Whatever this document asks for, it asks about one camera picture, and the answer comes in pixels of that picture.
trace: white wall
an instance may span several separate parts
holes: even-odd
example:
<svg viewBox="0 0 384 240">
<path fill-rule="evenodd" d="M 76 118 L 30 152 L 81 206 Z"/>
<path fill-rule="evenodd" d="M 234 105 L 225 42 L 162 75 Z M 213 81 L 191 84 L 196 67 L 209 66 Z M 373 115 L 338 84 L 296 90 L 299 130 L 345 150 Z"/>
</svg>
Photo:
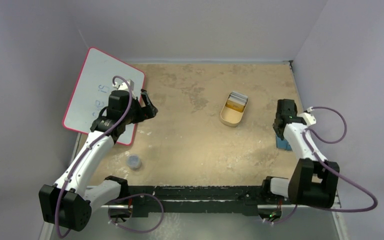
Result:
<svg viewBox="0 0 384 240">
<path fill-rule="evenodd" d="M 345 214 L 351 239 L 384 239 L 384 1 L 328 0 L 293 69 L 304 107 L 331 106 L 348 120 L 344 141 L 321 149 L 379 199 L 374 211 Z M 340 135 L 339 118 L 316 114 L 323 136 Z M 338 189 L 344 208 L 372 203 L 341 180 Z"/>
<path fill-rule="evenodd" d="M 89 46 L 130 62 L 288 61 L 327 0 L 69 0 Z"/>
<path fill-rule="evenodd" d="M 37 239 L 38 193 L 67 166 L 62 127 L 86 53 L 62 0 L 0 0 L 0 239 Z"/>
</svg>

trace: clear plastic container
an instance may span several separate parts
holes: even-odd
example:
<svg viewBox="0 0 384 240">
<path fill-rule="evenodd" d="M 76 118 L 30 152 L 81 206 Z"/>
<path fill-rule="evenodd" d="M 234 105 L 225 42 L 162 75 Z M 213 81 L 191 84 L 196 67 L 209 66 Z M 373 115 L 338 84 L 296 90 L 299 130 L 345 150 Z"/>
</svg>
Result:
<svg viewBox="0 0 384 240">
<path fill-rule="evenodd" d="M 141 167 L 142 162 L 138 155 L 131 154 L 127 157 L 126 164 L 131 170 L 137 170 Z"/>
</svg>

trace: blue object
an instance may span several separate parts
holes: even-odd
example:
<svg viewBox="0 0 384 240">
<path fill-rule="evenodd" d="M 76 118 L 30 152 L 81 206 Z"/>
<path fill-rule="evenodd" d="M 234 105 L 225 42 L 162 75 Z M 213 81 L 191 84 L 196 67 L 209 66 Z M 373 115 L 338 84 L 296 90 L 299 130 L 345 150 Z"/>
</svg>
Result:
<svg viewBox="0 0 384 240">
<path fill-rule="evenodd" d="M 136 154 L 132 154 L 132 155 L 129 155 L 127 157 L 127 166 L 131 169 L 131 170 L 137 170 L 138 168 L 141 167 L 142 165 L 142 162 L 141 162 L 141 159 L 139 159 L 139 156 L 136 155 Z"/>
<path fill-rule="evenodd" d="M 276 135 L 276 147 L 278 149 L 285 149 L 287 151 L 292 151 L 291 145 L 289 145 L 288 141 L 286 139 L 282 140 L 280 137 Z"/>
</svg>

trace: whiteboard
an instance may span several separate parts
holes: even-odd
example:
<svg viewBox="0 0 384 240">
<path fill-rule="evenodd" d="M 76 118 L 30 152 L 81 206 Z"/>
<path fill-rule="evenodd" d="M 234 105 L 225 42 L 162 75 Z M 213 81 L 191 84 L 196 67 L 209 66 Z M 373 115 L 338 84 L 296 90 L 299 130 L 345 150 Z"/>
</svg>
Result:
<svg viewBox="0 0 384 240">
<path fill-rule="evenodd" d="M 142 71 L 96 48 L 90 48 L 65 111 L 62 125 L 69 130 L 88 134 L 100 110 L 108 105 L 111 91 L 115 90 L 112 84 L 115 75 L 132 80 L 134 95 L 141 97 L 141 89 L 145 83 L 145 74 Z M 135 129 L 136 124 L 127 125 L 117 143 L 132 144 Z"/>
</svg>

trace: blue block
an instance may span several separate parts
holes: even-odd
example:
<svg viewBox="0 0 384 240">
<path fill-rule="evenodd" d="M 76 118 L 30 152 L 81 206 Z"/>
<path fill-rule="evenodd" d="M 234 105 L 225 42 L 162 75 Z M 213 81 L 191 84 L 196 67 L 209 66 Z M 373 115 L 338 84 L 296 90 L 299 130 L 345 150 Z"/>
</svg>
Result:
<svg viewBox="0 0 384 240">
<path fill-rule="evenodd" d="M 286 141 L 286 139 L 281 140 L 280 137 L 278 137 L 277 135 L 276 135 L 276 147 L 278 149 L 284 149 L 287 151 L 292 151 L 291 145 L 289 145 L 288 141 Z"/>
</svg>

